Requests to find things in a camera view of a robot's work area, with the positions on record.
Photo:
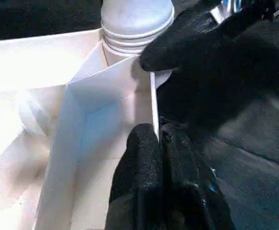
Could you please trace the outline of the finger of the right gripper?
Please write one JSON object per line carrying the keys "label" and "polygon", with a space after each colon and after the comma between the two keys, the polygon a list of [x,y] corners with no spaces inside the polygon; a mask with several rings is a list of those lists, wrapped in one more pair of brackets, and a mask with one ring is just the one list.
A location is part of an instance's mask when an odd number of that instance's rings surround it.
{"label": "finger of the right gripper", "polygon": [[223,42],[218,28],[208,10],[188,8],[147,45],[140,55],[140,65],[145,71],[161,71],[190,60],[199,61]]}

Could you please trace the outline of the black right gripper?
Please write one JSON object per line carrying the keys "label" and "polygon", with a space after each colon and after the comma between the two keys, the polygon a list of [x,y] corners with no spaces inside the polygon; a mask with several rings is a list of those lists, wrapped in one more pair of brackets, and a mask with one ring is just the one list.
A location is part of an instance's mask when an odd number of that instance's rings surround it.
{"label": "black right gripper", "polygon": [[204,31],[244,31],[279,16],[279,0],[222,0],[203,15]]}

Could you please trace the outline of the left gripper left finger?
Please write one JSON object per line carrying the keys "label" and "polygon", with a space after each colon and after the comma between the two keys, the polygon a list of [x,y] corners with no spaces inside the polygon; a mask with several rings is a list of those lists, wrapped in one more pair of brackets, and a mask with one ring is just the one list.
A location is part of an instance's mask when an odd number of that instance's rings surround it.
{"label": "left gripper left finger", "polygon": [[153,126],[138,124],[113,174],[108,229],[160,230],[162,214],[162,152]]}

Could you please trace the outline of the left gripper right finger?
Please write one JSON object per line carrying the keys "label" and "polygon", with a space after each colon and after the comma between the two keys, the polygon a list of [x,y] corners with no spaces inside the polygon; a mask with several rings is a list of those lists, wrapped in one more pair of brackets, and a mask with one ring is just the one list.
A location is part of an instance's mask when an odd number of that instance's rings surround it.
{"label": "left gripper right finger", "polygon": [[162,126],[164,217],[170,230],[234,230],[230,208],[204,154],[184,130]]}

